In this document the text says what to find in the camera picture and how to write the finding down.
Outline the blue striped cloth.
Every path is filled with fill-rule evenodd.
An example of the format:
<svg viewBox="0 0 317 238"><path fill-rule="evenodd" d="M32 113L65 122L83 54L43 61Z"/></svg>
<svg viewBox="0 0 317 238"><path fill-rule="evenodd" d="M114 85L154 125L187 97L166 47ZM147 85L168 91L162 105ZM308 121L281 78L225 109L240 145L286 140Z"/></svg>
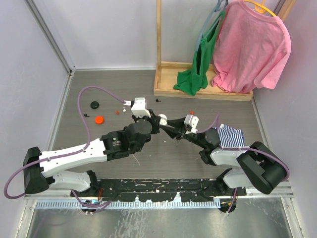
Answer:
<svg viewBox="0 0 317 238"><path fill-rule="evenodd" d="M244 134L241 129L221 124L216 127L220 137L221 147L240 148L245 146Z"/></svg>

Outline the white earbud charging case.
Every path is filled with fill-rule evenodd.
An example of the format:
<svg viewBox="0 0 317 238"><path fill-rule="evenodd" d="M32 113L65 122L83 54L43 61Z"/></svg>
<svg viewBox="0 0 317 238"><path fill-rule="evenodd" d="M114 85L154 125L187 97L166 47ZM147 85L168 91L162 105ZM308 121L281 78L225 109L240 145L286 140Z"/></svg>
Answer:
<svg viewBox="0 0 317 238"><path fill-rule="evenodd" d="M159 124L166 126L166 125L167 125L167 116L164 115L164 114L159 114L158 116L160 117L160 122L159 122Z"/></svg>

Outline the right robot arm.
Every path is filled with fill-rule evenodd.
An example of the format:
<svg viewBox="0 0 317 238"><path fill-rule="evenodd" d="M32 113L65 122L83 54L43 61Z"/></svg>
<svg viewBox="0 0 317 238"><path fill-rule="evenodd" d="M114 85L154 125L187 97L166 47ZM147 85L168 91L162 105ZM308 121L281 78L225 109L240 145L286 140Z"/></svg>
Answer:
<svg viewBox="0 0 317 238"><path fill-rule="evenodd" d="M181 119L160 119L160 127L172 139L185 139L199 147L201 159L207 165L228 165L230 169L219 176L217 189L229 195L235 188L252 186L263 194L270 194L281 182L289 179L290 170L263 143L245 146L237 130L226 130L218 120L198 130L199 119L187 115Z"/></svg>

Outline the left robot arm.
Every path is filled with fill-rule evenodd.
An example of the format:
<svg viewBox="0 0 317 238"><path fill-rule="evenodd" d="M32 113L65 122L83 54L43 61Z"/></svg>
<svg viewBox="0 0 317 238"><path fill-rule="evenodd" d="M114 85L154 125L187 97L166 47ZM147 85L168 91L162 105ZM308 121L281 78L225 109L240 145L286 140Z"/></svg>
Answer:
<svg viewBox="0 0 317 238"><path fill-rule="evenodd" d="M24 192L37 194L58 185L95 196L99 184L93 172L68 173L62 178L59 173L73 167L108 162L138 153L150 142L151 135L159 133L159 127L167 122L165 115L132 117L134 122L122 130L112 131L86 145L56 151L41 151L38 147L28 149L23 166Z"/></svg>

